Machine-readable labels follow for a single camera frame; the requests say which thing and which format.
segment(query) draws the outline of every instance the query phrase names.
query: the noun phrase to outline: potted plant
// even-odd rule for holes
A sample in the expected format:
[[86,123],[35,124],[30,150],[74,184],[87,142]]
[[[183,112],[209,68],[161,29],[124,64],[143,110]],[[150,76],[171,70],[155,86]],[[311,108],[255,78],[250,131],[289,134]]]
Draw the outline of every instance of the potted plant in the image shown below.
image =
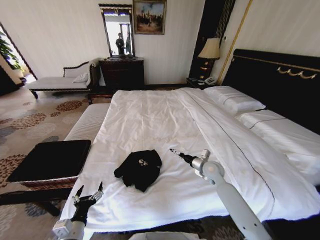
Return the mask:
[[19,64],[18,58],[13,54],[12,49],[10,48],[9,43],[7,43],[3,36],[6,36],[3,32],[0,31],[0,54],[5,59],[5,61],[9,64],[11,69],[14,71],[18,78],[23,78],[23,70],[21,65]]

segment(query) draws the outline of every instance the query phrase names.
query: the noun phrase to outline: black headboard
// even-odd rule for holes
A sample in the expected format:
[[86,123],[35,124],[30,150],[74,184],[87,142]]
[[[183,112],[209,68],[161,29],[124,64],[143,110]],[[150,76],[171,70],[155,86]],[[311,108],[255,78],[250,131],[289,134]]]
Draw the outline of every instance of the black headboard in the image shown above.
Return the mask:
[[236,49],[222,84],[320,134],[320,57]]

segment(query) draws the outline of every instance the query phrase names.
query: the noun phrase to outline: floral rug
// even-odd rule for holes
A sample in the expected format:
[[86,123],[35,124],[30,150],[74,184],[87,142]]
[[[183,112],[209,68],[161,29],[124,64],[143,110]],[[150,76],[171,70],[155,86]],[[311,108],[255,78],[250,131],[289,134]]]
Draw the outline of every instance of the floral rug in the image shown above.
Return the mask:
[[[22,87],[0,96],[0,193],[27,190],[7,183],[7,177],[36,144],[63,141],[88,107],[85,93],[38,95],[35,99]],[[62,208],[64,202],[53,204]],[[55,240],[51,230],[58,219],[33,203],[0,206],[0,240]],[[230,217],[205,217],[148,231],[196,233],[207,240],[243,239]],[[95,233],[91,240],[127,240],[133,234]]]

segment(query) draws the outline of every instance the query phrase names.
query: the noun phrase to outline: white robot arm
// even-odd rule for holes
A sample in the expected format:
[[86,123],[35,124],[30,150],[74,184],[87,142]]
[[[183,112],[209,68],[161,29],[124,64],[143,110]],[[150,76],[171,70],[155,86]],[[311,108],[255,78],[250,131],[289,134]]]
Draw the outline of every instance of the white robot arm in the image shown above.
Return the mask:
[[210,152],[207,149],[202,151],[200,158],[185,155],[175,149],[170,150],[190,164],[195,169],[195,174],[216,186],[218,196],[247,240],[272,240],[238,190],[225,181],[222,165],[215,161],[208,161]]

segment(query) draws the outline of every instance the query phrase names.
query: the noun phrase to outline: mirror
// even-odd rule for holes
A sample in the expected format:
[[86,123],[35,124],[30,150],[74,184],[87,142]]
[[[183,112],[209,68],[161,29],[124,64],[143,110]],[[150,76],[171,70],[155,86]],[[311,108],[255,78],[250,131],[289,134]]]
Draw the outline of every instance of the mirror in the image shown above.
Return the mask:
[[134,57],[132,5],[99,4],[110,57]]

